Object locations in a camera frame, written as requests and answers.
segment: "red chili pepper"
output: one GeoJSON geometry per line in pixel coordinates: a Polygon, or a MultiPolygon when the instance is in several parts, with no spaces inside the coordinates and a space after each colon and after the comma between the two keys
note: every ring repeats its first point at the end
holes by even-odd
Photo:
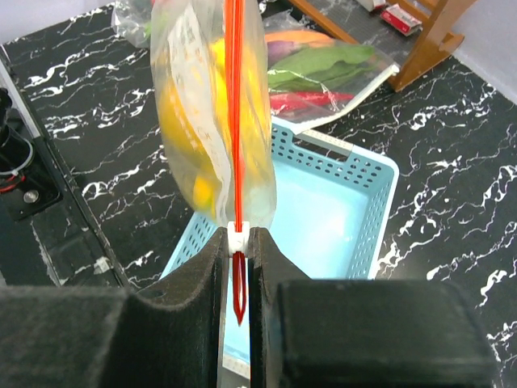
{"type": "Polygon", "coordinates": [[[275,112],[289,112],[310,108],[311,105],[322,107],[331,103],[350,101],[355,96],[348,93],[322,91],[296,91],[270,95],[271,109],[275,112]]]}

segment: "wooden frame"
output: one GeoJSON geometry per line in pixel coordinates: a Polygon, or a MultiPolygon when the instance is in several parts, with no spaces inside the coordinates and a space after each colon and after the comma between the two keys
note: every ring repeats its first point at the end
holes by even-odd
{"type": "MultiPolygon", "coordinates": [[[[327,33],[347,43],[357,43],[307,0],[289,0],[301,12],[310,16],[327,33]]],[[[452,33],[452,26],[476,0],[416,0],[429,13],[416,7],[411,0],[388,0],[422,21],[422,31],[401,71],[389,83],[395,91],[410,85],[454,53],[464,36],[452,33]]]]}

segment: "light blue plastic bin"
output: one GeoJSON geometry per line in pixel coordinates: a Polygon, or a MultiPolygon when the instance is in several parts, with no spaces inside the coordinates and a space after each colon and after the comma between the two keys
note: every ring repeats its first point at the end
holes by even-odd
{"type": "MultiPolygon", "coordinates": [[[[282,253],[312,278],[373,278],[398,178],[395,162],[313,130],[294,138],[278,125],[273,128],[272,155],[278,203],[270,232],[282,253]],[[328,156],[293,140],[328,150],[328,156]]],[[[195,213],[162,277],[195,255],[215,229],[195,213]]],[[[231,290],[230,279],[223,365],[249,377],[247,310],[239,327],[231,290]]]]}

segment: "wooden leg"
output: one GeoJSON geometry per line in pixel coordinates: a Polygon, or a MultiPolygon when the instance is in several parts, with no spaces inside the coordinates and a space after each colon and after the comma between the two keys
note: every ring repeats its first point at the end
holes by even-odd
{"type": "Polygon", "coordinates": [[[395,91],[408,86],[454,52],[464,37],[451,34],[451,28],[475,1],[439,0],[431,17],[423,24],[423,31],[401,72],[392,82],[395,91]]]}

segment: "plastic bag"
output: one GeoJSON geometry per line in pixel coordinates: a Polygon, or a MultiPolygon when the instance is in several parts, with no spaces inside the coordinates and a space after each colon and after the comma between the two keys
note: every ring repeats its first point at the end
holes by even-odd
{"type": "MultiPolygon", "coordinates": [[[[224,0],[157,0],[150,45],[170,169],[191,207],[219,226],[235,219],[223,18],[224,0]]],[[[246,0],[241,90],[243,220],[269,227],[276,185],[267,50],[255,0],[246,0]]]]}
{"type": "Polygon", "coordinates": [[[111,13],[115,33],[138,48],[149,47],[154,0],[117,0],[111,13]]]}
{"type": "Polygon", "coordinates": [[[337,120],[398,71],[367,44],[346,44],[298,23],[289,11],[264,19],[274,122],[294,133],[337,120]]]}

